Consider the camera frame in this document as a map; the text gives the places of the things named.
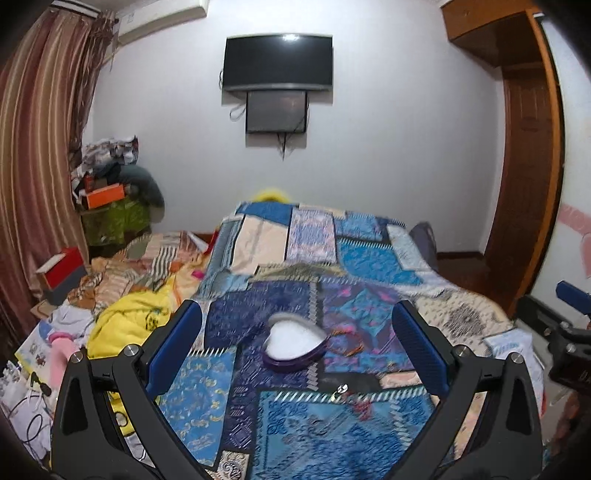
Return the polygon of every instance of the metal bolt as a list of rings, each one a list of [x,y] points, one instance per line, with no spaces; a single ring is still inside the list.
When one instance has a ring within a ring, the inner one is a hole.
[[[472,353],[472,351],[466,345],[456,345],[453,350],[457,353],[458,356],[468,356]]]
[[[78,350],[70,356],[70,362],[72,362],[73,364],[79,364],[80,362],[82,362],[83,358],[84,354]]]
[[[524,362],[523,356],[517,352],[511,352],[509,358],[511,358],[511,361],[515,364],[522,364]]]
[[[139,346],[137,346],[135,343],[127,345],[126,347],[123,348],[123,354],[125,356],[135,356],[138,352],[139,352]]]

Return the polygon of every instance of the wooden floor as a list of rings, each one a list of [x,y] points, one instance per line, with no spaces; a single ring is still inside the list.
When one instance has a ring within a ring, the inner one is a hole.
[[[461,288],[491,298],[506,311],[511,299],[498,293],[491,281],[491,269],[484,258],[443,258],[439,259],[439,274]]]

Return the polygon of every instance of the orange box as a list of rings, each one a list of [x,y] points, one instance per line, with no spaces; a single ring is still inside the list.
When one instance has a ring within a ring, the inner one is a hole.
[[[121,200],[123,198],[125,198],[125,192],[123,191],[123,185],[120,183],[109,185],[103,189],[94,190],[86,196],[89,209],[102,207],[107,203]]]

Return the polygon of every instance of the striped curtain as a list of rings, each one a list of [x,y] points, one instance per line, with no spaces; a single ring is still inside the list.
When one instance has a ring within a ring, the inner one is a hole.
[[[17,339],[36,324],[35,270],[63,247],[78,247],[88,259],[70,192],[69,152],[74,117],[75,135],[86,122],[80,89],[94,22],[46,10],[0,72],[0,321],[8,318],[4,330]],[[88,83],[88,72],[84,78]]]

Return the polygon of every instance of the television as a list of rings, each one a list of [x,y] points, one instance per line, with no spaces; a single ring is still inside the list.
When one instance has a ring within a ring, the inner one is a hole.
[[[299,90],[254,90],[246,97],[247,134],[302,134],[308,123],[308,94]]]
[[[332,84],[330,36],[290,33],[226,40],[225,91],[330,90]]]

